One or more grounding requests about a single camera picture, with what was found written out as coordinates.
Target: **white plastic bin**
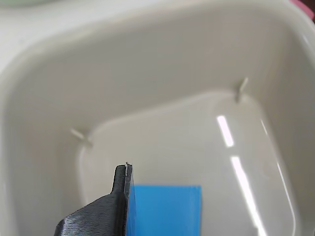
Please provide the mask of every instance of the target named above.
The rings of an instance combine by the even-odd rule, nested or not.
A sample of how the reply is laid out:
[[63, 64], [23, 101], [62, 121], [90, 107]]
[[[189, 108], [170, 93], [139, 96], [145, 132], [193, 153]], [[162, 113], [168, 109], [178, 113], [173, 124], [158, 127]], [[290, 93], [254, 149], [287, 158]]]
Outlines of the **white plastic bin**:
[[1, 236], [53, 235], [126, 161], [136, 183], [200, 184], [202, 236], [312, 236], [312, 22], [269, 1], [121, 12], [1, 74]]

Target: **blue plastic piece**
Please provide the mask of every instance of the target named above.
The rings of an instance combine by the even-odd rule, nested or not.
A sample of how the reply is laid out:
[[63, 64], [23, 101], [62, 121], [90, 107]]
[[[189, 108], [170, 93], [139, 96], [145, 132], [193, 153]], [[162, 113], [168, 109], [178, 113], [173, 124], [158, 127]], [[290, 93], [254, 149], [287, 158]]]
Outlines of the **blue plastic piece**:
[[136, 236], [200, 236], [200, 186], [135, 185]]

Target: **blue card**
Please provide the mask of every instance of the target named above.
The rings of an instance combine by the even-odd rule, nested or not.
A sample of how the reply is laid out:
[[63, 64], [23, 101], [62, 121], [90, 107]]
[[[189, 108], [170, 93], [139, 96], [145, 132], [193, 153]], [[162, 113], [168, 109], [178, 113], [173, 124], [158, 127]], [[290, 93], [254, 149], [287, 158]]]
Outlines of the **blue card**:
[[136, 236], [200, 236], [201, 187], [135, 185]]

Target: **pink object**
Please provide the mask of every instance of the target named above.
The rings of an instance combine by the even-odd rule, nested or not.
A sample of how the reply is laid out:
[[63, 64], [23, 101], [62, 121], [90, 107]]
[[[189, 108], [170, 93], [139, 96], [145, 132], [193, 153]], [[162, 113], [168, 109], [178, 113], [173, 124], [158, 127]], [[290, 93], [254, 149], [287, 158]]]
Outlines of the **pink object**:
[[308, 15], [308, 17], [310, 17], [311, 19], [314, 18], [315, 14], [304, 3], [302, 3], [299, 0], [291, 0], [291, 2], [295, 4], [297, 7], [299, 7], [302, 11], [304, 11], [305, 14]]

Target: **textured black plastic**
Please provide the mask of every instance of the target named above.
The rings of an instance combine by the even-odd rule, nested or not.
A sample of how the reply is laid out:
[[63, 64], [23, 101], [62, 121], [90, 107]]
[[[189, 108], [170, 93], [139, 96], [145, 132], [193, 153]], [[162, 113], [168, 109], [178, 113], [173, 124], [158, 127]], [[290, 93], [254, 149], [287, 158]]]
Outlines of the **textured black plastic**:
[[111, 194], [67, 216], [54, 236], [125, 236], [131, 175], [131, 165], [117, 166]]

